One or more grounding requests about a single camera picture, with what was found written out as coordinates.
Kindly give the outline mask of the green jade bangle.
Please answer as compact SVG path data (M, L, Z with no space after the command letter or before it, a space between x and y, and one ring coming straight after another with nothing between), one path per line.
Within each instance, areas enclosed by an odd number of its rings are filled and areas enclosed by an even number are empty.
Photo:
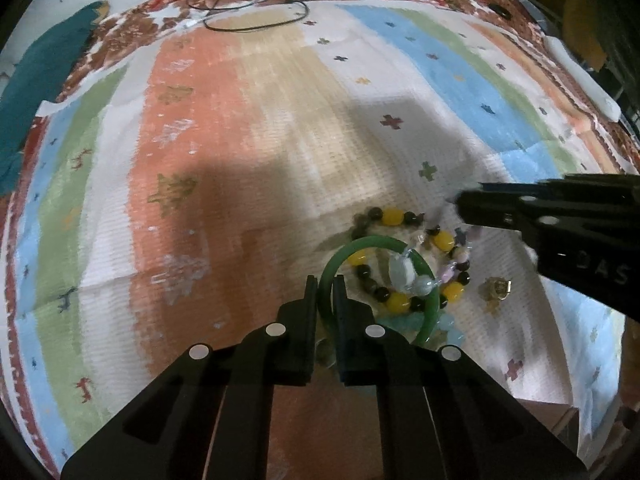
M416 250L416 244L384 235L369 235L352 240L341 247L326 263L319 280L319 307L322 321L327 326L336 324L332 307L333 281L338 270L351 256L369 249L383 249L392 255L388 259L388 278L395 292L403 292L409 297L419 297L424 302L419 330L412 343L423 346L434 332L440 311L440 281L430 265Z

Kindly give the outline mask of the white long object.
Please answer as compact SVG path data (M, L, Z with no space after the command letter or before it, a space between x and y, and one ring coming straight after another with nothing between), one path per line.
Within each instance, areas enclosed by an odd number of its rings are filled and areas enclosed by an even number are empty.
M582 89L582 92L590 99L598 111L610 122L619 122L622 117L622 110L618 103L606 92L600 84L593 79L586 70L582 68L570 55L564 42L558 37L545 36L544 47L552 55L567 73L572 76Z

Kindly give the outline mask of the mustard yellow garment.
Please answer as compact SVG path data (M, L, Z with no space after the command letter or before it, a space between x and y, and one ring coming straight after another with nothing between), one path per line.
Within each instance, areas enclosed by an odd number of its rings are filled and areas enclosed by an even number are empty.
M560 20L561 39L588 68L598 72L608 59L597 37L597 0L537 0Z

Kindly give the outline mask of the small black object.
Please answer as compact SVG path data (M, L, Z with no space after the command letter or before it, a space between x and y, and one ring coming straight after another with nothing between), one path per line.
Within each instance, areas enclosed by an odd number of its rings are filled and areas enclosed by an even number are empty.
M503 6L500 6L500 4L498 3L491 2L488 4L488 8L492 12L495 12L495 14L498 14L499 16L504 18L505 20L510 21L510 19L512 18L511 12L508 9L504 8Z

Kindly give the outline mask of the teal blanket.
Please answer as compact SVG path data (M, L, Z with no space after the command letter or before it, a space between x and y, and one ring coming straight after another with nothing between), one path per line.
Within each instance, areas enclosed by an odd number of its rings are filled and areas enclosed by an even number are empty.
M40 104L60 94L92 32L109 10L105 0L84 6L42 34L17 64L1 96L2 195L17 186L24 145Z

